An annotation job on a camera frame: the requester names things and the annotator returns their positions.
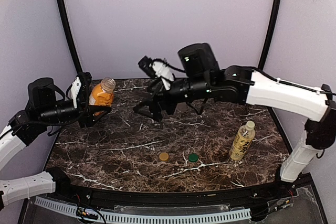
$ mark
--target black metal pole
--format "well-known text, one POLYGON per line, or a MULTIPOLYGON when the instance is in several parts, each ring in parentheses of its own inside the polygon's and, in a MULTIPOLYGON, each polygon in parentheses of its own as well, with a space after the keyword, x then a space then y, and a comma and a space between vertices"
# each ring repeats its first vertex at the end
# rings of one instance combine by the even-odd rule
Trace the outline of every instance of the black metal pole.
POLYGON ((78 54, 77 54, 77 51, 76 51, 74 38, 72 37, 72 33, 71 33, 70 25, 69 25, 69 20, 68 20, 68 15, 67 15, 67 11, 66 11, 65 4, 64 4, 64 0, 57 0, 57 5, 58 5, 58 9, 59 9, 59 15, 61 16, 65 37, 67 38, 70 54, 71 54, 72 60, 74 62, 73 64, 75 65, 77 73, 83 72, 83 69, 82 69, 82 66, 80 65, 80 61, 79 61, 78 54))
POLYGON ((267 29, 267 33, 266 33, 265 42, 264 42, 264 47, 263 47, 263 51, 261 52, 261 56, 260 56, 260 60, 259 60, 259 64, 258 64, 258 68, 261 69, 261 70, 264 69, 264 66, 265 66, 265 63, 266 63, 269 47, 271 45, 271 41, 272 41, 272 37, 273 37, 275 24, 277 22, 279 6, 280 6, 280 0, 273 0, 271 17, 269 19, 269 24, 268 24, 268 29, 267 29))

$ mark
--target green bottle cap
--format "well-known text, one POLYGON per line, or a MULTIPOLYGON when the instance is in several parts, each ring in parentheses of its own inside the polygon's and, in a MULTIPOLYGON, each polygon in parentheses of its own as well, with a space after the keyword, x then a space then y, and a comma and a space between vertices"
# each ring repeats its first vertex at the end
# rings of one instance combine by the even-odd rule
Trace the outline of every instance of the green bottle cap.
POLYGON ((190 162, 195 163, 198 161, 198 155, 196 153, 190 153, 188 159, 190 162))

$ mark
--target bottle cap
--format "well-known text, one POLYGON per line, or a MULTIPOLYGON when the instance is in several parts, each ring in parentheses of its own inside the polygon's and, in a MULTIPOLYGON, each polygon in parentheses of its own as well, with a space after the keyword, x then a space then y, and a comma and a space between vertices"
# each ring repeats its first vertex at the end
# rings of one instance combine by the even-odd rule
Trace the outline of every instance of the bottle cap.
POLYGON ((247 123, 245 125, 245 128, 248 131, 252 131, 255 126, 256 126, 256 124, 253 121, 247 121, 247 123))
POLYGON ((159 155, 160 161, 167 162, 169 160, 169 154, 166 152, 162 152, 159 155))
POLYGON ((188 159, 190 162, 195 163, 198 161, 198 155, 196 153, 190 153, 188 159))
POLYGON ((101 81, 101 87, 105 90, 105 92, 112 93, 116 87, 115 81, 112 78, 105 77, 101 81))

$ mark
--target orange liquid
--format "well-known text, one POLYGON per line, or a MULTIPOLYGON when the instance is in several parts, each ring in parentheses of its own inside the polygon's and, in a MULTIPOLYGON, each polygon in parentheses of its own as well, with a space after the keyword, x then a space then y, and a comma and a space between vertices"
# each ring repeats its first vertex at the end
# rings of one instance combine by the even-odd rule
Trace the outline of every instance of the orange liquid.
POLYGON ((112 106, 113 98, 114 98, 113 93, 112 94, 106 93, 101 88, 101 84, 98 84, 93 88, 93 91, 91 92, 90 104, 91 105, 97 105, 97 106, 112 106))

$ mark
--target marble table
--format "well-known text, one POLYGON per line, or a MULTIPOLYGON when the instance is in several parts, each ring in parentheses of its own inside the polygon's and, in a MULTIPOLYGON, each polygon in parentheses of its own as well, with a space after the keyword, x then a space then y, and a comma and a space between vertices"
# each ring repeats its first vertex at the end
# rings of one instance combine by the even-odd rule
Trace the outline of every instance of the marble table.
POLYGON ((117 80, 112 111, 94 127, 66 127, 47 167, 61 167, 74 185, 134 192, 210 191, 274 181, 289 154, 267 108, 210 100, 203 115, 181 104, 157 123, 132 111, 147 97, 149 83, 117 80), (256 138, 245 157, 233 162, 228 152, 248 120, 256 124, 256 138), (159 160, 161 152, 169 153, 168 162, 159 160), (199 155, 197 163, 187 161, 189 153, 199 155))

